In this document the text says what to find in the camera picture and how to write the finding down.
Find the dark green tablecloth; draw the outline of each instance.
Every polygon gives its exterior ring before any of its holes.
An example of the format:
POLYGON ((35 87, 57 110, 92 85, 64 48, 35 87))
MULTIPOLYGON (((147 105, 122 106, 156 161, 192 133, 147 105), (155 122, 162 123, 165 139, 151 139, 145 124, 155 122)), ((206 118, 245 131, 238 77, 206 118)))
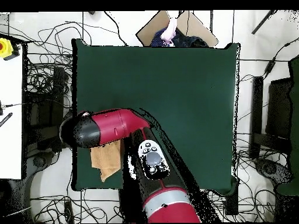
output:
MULTIPOLYGON (((73 49, 78 111, 143 108, 160 123, 200 188, 231 189, 237 44, 89 47, 76 40, 73 49)), ((77 161, 77 190, 121 188, 121 171, 100 181, 88 150, 79 149, 77 161)))

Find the brown cloth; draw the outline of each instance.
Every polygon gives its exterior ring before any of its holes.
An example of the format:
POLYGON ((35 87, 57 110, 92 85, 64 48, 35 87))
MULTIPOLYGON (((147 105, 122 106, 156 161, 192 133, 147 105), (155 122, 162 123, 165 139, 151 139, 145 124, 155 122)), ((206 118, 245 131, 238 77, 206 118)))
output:
POLYGON ((102 182, 120 170, 120 140, 91 148, 91 166, 100 169, 102 182))

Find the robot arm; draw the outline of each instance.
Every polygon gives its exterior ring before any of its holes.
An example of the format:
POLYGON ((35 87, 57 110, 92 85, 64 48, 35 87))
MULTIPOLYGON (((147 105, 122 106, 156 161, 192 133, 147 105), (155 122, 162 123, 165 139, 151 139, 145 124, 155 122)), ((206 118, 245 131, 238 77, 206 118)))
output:
POLYGON ((81 113, 62 124, 60 135, 63 142, 81 148, 130 137, 130 147, 126 149, 130 149, 148 222, 200 222, 180 177, 149 123, 132 110, 81 113))

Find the emergency stop button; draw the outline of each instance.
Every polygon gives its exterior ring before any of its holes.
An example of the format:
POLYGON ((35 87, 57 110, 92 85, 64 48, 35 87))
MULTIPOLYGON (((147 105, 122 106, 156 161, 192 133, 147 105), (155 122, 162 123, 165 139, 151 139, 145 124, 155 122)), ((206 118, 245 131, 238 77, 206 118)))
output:
POLYGON ((6 58, 12 55, 13 48, 11 42, 5 38, 0 38, 0 57, 6 58))

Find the white table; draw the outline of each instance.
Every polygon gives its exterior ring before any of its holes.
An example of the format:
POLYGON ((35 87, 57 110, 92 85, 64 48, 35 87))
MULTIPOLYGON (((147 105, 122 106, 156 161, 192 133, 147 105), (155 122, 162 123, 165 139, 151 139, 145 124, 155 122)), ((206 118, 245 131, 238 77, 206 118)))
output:
MULTIPOLYGON (((2 105, 22 102, 22 48, 16 58, 0 58, 0 101, 2 105)), ((21 179, 22 105, 4 109, 0 121, 9 113, 12 117, 0 127, 0 179, 21 179)))

